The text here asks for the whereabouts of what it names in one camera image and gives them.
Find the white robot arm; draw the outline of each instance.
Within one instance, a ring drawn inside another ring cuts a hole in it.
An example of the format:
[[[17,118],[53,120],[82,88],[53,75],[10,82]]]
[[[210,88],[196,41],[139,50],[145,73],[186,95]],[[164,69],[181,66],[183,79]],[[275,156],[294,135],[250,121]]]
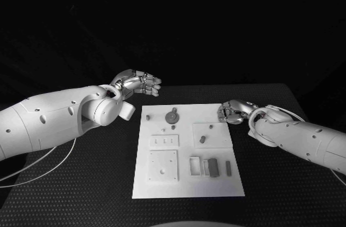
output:
[[[161,80],[145,72],[125,70],[109,85],[38,94],[0,111],[0,161],[44,150],[106,126],[119,116],[129,120],[132,93],[158,96]]]
[[[294,121],[278,107],[259,108],[250,102],[230,100],[217,110],[220,122],[240,124],[262,144],[279,147],[304,160],[346,175],[346,134],[317,124]]]

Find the black table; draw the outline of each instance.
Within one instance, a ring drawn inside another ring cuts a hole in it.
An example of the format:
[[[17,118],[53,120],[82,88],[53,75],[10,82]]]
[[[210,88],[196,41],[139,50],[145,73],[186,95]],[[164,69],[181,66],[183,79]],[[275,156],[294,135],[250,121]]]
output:
[[[142,105],[246,100],[305,115],[284,84],[164,86],[160,96],[135,94],[131,120],[118,118],[76,139],[60,167],[11,189],[0,226],[141,226],[216,221],[242,226],[346,226],[346,188],[330,170],[248,136],[248,122],[229,125],[245,197],[131,199]],[[72,141],[17,178],[24,182],[63,159]],[[47,150],[27,155],[31,163]]]

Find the table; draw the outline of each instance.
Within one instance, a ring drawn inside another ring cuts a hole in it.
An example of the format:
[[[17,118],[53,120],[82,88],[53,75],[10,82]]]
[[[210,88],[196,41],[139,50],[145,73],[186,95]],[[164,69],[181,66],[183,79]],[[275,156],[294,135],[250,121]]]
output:
[[[142,105],[223,103],[240,99],[282,107],[305,119],[288,87],[273,84],[164,86],[160,96],[135,94],[131,120],[121,118],[76,139],[60,167],[11,189],[0,226],[141,226],[214,221],[240,226],[343,226],[346,188],[330,170],[248,136],[248,122],[227,125],[245,197],[131,199]],[[72,141],[24,171],[17,183],[63,159]],[[31,163],[47,150],[27,155]]]

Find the robotic hand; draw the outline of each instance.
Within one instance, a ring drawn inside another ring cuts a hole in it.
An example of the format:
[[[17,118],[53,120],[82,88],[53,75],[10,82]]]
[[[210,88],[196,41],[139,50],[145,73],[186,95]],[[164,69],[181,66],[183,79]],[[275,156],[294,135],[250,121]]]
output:
[[[317,124],[294,121],[282,111],[268,105],[259,108],[250,102],[230,100],[217,109],[219,122],[237,125],[248,119],[248,135],[269,147],[346,175],[346,134]]]
[[[157,97],[160,83],[151,74],[128,69],[109,84],[26,98],[0,111],[0,161],[62,145],[118,116],[128,121],[135,108],[124,100],[134,93]]]

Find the black background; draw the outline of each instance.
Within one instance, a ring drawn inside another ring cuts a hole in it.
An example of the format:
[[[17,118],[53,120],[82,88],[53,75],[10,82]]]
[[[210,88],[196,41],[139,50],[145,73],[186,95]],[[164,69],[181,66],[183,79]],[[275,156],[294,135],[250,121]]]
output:
[[[346,0],[0,0],[1,108],[134,69],[162,88],[284,83],[310,121],[346,132],[344,10]]]

